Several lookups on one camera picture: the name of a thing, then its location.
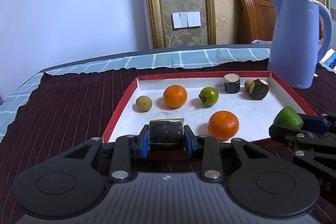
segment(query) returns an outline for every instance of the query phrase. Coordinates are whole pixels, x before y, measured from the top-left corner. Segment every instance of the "tray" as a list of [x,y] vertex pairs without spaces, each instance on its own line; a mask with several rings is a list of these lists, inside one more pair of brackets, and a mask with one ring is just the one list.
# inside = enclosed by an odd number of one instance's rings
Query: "tray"
[[[235,73],[241,77],[241,89],[237,94],[224,90],[223,77]],[[263,100],[253,100],[244,88],[246,79],[262,78],[269,84],[269,92]],[[163,92],[170,85],[181,85],[188,93],[186,103],[177,109],[167,107],[163,102]],[[218,102],[205,107],[198,98],[206,86],[218,90]],[[141,112],[135,106],[136,99],[147,95],[153,106],[148,112]],[[226,71],[188,72],[164,75],[138,76],[125,91],[104,131],[103,141],[114,142],[118,137],[138,135],[145,124],[154,119],[184,118],[195,135],[209,134],[207,123],[211,115],[220,110],[235,114],[239,120],[239,130],[234,137],[250,142],[269,139],[268,128],[275,116],[285,107],[291,106],[298,113],[316,115],[310,106],[282,79],[269,71]]]

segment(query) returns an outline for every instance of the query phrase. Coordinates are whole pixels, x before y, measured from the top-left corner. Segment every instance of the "lime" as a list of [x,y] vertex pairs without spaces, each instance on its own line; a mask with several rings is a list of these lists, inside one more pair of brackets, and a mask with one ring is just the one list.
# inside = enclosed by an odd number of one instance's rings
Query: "lime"
[[285,106],[275,117],[274,124],[284,127],[301,129],[303,120],[297,112],[290,106]]
[[206,106],[213,106],[218,101],[218,91],[210,86],[201,90],[198,96]]

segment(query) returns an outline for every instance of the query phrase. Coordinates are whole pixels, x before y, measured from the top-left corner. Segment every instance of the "orange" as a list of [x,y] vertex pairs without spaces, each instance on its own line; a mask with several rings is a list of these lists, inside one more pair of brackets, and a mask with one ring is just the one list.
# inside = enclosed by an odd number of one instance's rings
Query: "orange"
[[168,107],[180,107],[187,100],[187,91],[180,85],[171,85],[163,93],[163,101]]
[[229,111],[214,113],[208,122],[208,131],[211,136],[220,141],[232,138],[239,129],[239,121],[236,115]]

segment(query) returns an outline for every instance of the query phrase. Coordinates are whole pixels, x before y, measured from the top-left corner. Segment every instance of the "light switch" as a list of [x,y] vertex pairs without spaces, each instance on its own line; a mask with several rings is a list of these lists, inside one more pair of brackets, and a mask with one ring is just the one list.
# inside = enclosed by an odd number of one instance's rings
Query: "light switch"
[[172,13],[171,17],[172,17],[174,29],[182,28],[181,27],[180,13]]
[[180,13],[180,21],[181,21],[181,28],[188,27],[188,20],[187,20],[187,13],[186,12]]
[[195,26],[201,26],[201,14],[199,12],[194,12],[194,23]]
[[200,12],[187,12],[187,18],[188,18],[188,27],[201,26]]
[[194,20],[194,12],[187,12],[188,17],[188,27],[194,27],[195,20]]

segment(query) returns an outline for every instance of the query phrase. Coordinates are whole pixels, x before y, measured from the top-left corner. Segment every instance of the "green fruit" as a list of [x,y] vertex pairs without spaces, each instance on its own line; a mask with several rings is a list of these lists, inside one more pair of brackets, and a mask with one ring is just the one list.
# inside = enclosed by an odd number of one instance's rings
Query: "green fruit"
[[284,127],[301,129],[303,120],[297,112],[290,106],[285,106],[275,117],[274,124]]
[[201,90],[198,96],[202,103],[207,106],[213,106],[218,101],[218,91],[210,86]]
[[152,107],[152,100],[148,96],[140,96],[135,101],[135,105],[141,111],[149,111]]

